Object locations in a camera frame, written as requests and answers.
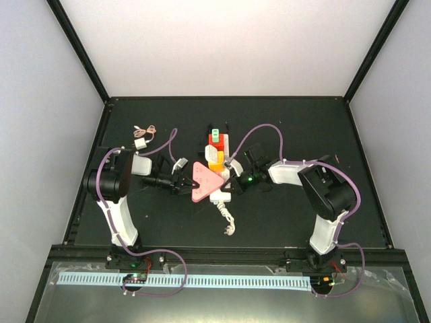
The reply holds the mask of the white long power strip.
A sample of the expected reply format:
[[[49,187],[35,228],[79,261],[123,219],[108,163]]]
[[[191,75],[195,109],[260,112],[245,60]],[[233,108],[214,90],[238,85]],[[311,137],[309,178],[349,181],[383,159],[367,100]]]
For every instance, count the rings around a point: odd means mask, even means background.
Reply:
[[[230,177],[230,171],[224,162],[230,157],[229,136],[214,129],[208,134],[208,144],[204,150],[205,160],[208,168],[221,177],[224,182]],[[232,195],[230,192],[223,192],[220,188],[210,194],[209,200],[213,204],[218,202],[229,203]]]

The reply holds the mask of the pink triangular power strip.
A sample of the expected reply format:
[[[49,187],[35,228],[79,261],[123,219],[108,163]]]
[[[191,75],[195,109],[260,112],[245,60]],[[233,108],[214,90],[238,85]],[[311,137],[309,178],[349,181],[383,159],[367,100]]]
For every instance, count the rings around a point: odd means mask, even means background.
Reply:
[[[193,181],[198,184],[198,187],[193,188],[191,193],[191,200],[194,203],[202,201],[224,183],[221,176],[197,161],[193,163]]]

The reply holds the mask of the white USB charger plug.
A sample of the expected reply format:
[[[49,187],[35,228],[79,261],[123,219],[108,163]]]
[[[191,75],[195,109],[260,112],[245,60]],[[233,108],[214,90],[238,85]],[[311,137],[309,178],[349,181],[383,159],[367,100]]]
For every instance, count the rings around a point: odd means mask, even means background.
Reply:
[[[133,144],[136,150],[138,151],[141,149],[145,149],[147,147],[147,141],[143,137],[135,139]]]

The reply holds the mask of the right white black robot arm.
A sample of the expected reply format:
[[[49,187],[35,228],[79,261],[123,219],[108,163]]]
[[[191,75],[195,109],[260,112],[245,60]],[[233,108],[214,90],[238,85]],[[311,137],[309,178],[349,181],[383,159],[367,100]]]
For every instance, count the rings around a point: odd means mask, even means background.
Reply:
[[[224,162],[230,175],[220,190],[242,194],[248,187],[260,183],[302,187],[316,213],[305,259],[312,271],[322,271],[335,255],[345,218],[360,204],[358,188],[330,164],[329,155],[312,161],[275,160],[265,155],[259,144],[251,146],[244,154],[250,168],[242,170],[235,159]]]

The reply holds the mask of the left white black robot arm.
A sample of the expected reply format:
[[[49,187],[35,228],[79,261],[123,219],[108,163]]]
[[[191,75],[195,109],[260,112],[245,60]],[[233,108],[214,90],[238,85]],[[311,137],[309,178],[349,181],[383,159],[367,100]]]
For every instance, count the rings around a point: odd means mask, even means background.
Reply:
[[[140,267],[145,256],[155,253],[183,260],[173,250],[143,250],[127,203],[134,159],[138,157],[129,149],[98,147],[84,174],[83,186],[102,209],[110,229],[111,254],[120,257],[129,268]]]

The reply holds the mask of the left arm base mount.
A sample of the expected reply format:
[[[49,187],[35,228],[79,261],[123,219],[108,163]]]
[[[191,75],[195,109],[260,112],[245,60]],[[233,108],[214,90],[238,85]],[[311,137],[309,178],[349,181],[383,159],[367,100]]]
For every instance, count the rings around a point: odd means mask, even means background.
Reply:
[[[148,267],[160,268],[164,264],[167,252],[159,250],[132,250],[133,253],[142,256],[133,256],[118,246],[113,246],[105,256],[107,269],[118,269],[120,271],[146,271]]]

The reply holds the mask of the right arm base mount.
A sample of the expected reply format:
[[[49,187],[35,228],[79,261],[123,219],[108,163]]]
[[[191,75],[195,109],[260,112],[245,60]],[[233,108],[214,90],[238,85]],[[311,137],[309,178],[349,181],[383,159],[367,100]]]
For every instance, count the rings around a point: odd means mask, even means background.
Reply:
[[[280,262],[288,272],[299,273],[334,273],[337,268],[346,273],[347,269],[341,263],[342,253],[336,248],[328,254],[319,255],[311,248],[288,249]]]

